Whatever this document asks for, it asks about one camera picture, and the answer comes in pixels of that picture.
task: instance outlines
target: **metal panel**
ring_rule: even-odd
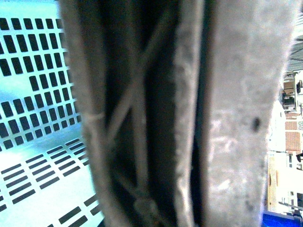
[[[3,1],[0,15],[0,223],[97,226],[58,3]]]

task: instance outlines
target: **metal grille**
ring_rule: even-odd
[[[0,223],[97,226],[54,1],[0,3]]]

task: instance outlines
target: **perforated metal sheet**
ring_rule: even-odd
[[[97,226],[56,1],[0,2],[1,226]]]

